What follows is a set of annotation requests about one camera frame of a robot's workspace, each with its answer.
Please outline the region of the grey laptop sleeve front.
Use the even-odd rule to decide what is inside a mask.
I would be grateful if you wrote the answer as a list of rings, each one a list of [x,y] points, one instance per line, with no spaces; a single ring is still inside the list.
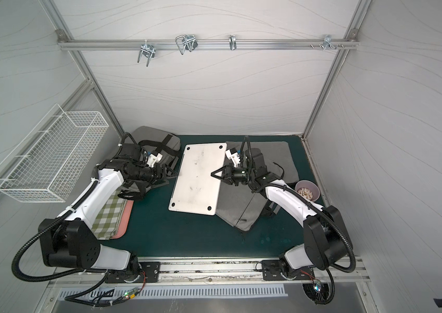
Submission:
[[[242,232],[251,230],[261,217],[275,216],[281,207],[246,185],[221,183],[216,215]]]

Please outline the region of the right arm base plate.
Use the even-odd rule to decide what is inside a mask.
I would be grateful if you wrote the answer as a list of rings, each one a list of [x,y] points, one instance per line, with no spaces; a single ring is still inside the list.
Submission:
[[[314,280],[314,271],[310,267],[293,269],[284,259],[262,260],[256,263],[255,270],[262,273],[264,281],[300,281]]]

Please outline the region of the silver laptop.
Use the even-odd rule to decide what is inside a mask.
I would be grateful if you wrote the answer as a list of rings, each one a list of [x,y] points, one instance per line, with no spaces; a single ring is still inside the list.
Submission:
[[[169,210],[213,216],[221,181],[211,173],[224,165],[226,143],[190,144],[184,149]]]

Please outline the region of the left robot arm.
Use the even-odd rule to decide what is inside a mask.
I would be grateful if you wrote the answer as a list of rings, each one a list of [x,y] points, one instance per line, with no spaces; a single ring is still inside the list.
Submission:
[[[92,227],[110,196],[132,184],[148,191],[166,185],[178,176],[167,164],[147,166],[135,159],[107,159],[93,169],[89,186],[55,219],[45,219],[38,233],[29,239],[14,256],[11,272],[25,282],[45,282],[82,272],[109,272],[123,276],[139,276],[142,267],[138,257],[127,250],[102,245]],[[63,267],[64,272],[32,276],[22,272],[20,261],[25,252],[39,242],[43,263],[47,267]]]

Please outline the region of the grey laptop bag with strap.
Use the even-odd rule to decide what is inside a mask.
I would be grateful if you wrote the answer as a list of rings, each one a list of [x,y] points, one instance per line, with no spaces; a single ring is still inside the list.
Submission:
[[[137,128],[133,133],[125,133],[120,139],[117,155],[127,155],[132,145],[140,147],[141,155],[136,158],[137,161],[146,163],[149,153],[157,151],[163,155],[163,159],[159,164],[167,164],[174,170],[179,160],[180,138],[164,130],[143,126]],[[143,183],[138,183],[138,185],[133,184],[130,188],[121,187],[119,197],[125,200],[140,201],[150,190],[161,186],[166,186],[166,184],[146,187]]]

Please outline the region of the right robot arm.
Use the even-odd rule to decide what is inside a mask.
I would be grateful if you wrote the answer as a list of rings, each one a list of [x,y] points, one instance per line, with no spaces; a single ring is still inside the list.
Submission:
[[[231,149],[228,153],[235,155],[236,160],[211,172],[210,176],[227,185],[247,186],[253,193],[280,206],[303,228],[303,244],[280,257],[283,272],[302,267],[321,271],[332,267],[344,273],[355,270],[353,244],[336,207],[324,207],[301,196],[282,176],[268,170],[259,149],[251,148],[241,153]]]

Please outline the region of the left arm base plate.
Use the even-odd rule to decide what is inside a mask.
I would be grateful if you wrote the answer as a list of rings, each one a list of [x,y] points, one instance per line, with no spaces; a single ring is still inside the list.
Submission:
[[[133,284],[144,281],[155,283],[160,273],[160,262],[140,262],[138,271],[110,271],[105,280],[106,284]]]

